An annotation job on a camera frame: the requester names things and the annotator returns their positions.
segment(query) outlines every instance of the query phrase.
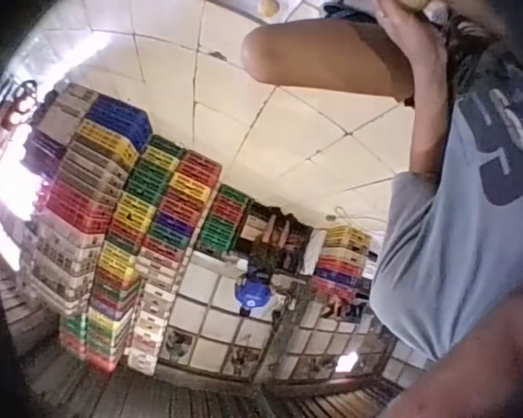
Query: person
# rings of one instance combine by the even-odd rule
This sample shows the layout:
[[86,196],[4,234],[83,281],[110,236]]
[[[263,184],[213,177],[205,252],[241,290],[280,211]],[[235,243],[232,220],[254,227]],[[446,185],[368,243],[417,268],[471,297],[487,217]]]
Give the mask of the person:
[[409,170],[392,182],[370,307],[438,363],[388,418],[523,406],[523,0],[449,3],[491,36],[469,49],[456,38],[464,53],[448,53],[421,16],[377,0],[379,26],[292,23],[245,44],[262,81],[414,97]]
[[241,303],[240,315],[248,317],[253,308],[265,307],[271,299],[271,278],[275,273],[289,236],[290,222],[287,219],[281,233],[275,228],[277,215],[274,213],[259,237],[252,245],[248,258],[248,270],[237,280],[234,296]]

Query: hand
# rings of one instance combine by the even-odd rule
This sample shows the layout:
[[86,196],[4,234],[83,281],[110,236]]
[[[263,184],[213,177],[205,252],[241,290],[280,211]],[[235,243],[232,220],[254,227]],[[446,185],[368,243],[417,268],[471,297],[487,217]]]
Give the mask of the hand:
[[374,0],[374,4],[377,21],[407,56],[413,72],[445,70],[445,42],[436,28],[398,0]]

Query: gray t-shirt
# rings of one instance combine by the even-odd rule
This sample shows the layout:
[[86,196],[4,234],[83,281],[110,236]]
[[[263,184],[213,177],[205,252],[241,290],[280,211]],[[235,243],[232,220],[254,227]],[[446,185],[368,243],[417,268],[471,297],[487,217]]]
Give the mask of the gray t-shirt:
[[457,99],[439,186],[393,181],[370,305],[433,360],[523,283],[523,72],[506,58],[485,53]]

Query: knee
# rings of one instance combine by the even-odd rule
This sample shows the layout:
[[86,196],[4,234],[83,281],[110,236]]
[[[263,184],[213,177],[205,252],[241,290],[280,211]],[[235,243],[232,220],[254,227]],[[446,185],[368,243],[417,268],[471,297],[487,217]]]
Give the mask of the knee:
[[275,84],[277,54],[268,26],[252,30],[242,41],[242,65],[256,81]]

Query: bare leg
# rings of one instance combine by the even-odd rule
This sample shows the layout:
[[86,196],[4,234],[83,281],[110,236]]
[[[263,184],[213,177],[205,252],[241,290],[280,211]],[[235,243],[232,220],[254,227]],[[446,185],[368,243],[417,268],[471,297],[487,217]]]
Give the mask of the bare leg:
[[307,20],[261,26],[242,46],[262,83],[394,97],[412,96],[411,66],[375,24]]

